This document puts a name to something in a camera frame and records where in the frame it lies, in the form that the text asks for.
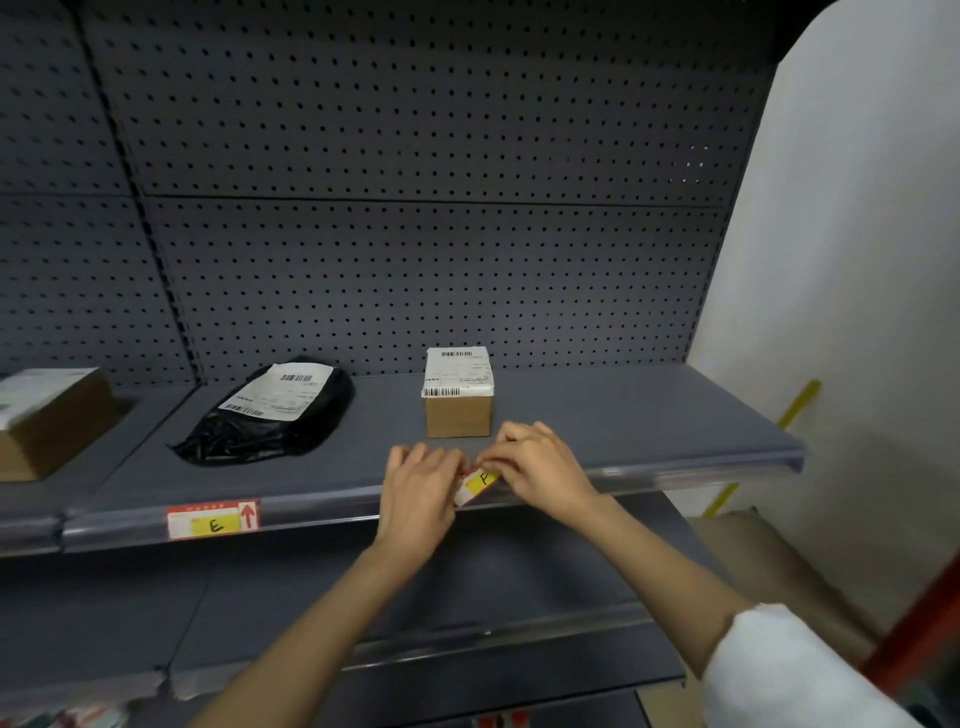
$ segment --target hand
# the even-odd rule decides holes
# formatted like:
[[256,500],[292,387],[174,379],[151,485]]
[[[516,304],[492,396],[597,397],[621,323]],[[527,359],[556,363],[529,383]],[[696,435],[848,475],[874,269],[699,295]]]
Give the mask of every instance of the hand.
[[380,494],[380,523],[375,546],[404,566],[418,570],[433,555],[453,524],[453,494],[469,460],[458,449],[390,450]]
[[520,498],[566,525],[597,497],[573,452],[541,422],[504,423],[477,465],[500,472]]

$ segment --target red pole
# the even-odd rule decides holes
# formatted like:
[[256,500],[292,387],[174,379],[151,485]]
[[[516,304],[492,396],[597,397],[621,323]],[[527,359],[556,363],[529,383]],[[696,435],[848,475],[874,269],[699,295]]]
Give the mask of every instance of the red pole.
[[888,695],[895,695],[958,634],[960,551],[864,663],[863,674]]

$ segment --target pegboard back panel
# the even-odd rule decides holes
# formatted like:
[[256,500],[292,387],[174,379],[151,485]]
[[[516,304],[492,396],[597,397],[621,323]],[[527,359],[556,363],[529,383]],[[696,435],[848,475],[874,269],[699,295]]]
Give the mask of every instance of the pegboard back panel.
[[771,3],[92,3],[148,195],[725,206]]
[[133,203],[0,195],[0,373],[100,366],[118,385],[192,383]]
[[423,371],[681,362],[723,210],[159,200],[148,213],[196,354],[232,381],[301,353]]
[[0,2],[0,194],[126,194],[84,53],[57,0]]

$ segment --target red arrow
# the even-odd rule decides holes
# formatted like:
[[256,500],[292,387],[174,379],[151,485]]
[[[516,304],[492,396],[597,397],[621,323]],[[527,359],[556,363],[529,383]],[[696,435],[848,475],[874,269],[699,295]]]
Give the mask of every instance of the red arrow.
[[240,518],[247,522],[247,528],[253,528],[253,519],[256,518],[256,511],[251,508],[249,503],[245,504],[243,510],[240,511]]

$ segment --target white wall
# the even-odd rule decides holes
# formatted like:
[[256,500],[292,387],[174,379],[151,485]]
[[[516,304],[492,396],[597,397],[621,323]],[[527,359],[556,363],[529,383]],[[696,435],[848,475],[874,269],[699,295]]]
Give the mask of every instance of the white wall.
[[689,362],[771,418],[823,380],[807,471],[731,507],[889,627],[960,548],[960,3],[841,0],[807,29]]

